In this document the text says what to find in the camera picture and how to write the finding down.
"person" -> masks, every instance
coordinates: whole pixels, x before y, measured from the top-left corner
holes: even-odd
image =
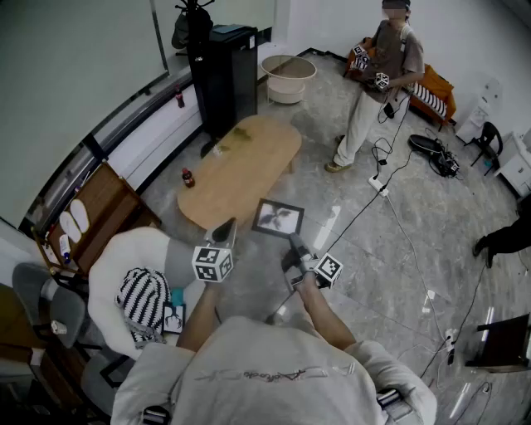
[[[172,425],[435,422],[431,390],[380,344],[357,342],[312,271],[296,286],[305,307],[294,315],[299,329],[231,317],[215,330],[221,290],[207,283],[177,347],[144,348],[119,387],[111,423],[141,423],[151,406],[166,409]],[[377,391],[389,388],[404,397],[390,413],[377,402]]]
[[[520,217],[511,226],[483,236],[474,245],[472,253],[478,256],[487,248],[487,267],[492,268],[496,254],[512,254],[531,247],[531,238],[528,237],[530,228],[529,217]]]
[[[410,6],[410,0],[383,0],[382,10],[388,19],[380,22],[374,37],[362,44],[366,51],[375,47],[375,56],[359,79],[361,85],[357,87],[348,114],[347,134],[336,138],[339,143],[336,155],[324,167],[330,173],[348,169],[353,164],[382,104],[394,99],[400,87],[424,76],[422,44],[407,23]],[[374,88],[378,72],[390,79],[385,91]]]

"picture frame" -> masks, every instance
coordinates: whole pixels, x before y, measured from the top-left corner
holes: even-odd
[[[186,323],[186,305],[163,303],[163,332],[180,335]]]
[[[300,234],[303,218],[304,208],[262,198],[256,208],[252,230],[288,239],[291,233]]]

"bottle with red label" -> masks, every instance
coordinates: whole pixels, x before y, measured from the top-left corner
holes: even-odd
[[[183,93],[181,92],[181,88],[178,85],[175,86],[175,99],[177,99],[179,108],[184,108]]]
[[[187,188],[193,188],[196,181],[193,179],[192,172],[188,169],[183,169],[183,180]]]

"black trousers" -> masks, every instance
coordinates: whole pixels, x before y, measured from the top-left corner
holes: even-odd
[[[521,217],[512,226],[487,235],[486,239],[493,254],[510,254],[531,247],[531,217]]]

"white slipper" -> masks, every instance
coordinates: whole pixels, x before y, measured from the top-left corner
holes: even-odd
[[[66,233],[74,243],[80,241],[80,229],[77,227],[76,221],[69,212],[63,211],[61,213],[59,216],[59,224],[61,225],[63,232]]]
[[[81,233],[85,233],[89,230],[89,216],[86,213],[85,205],[83,205],[82,201],[74,199],[70,204],[70,212],[72,213],[74,220],[76,220]]]

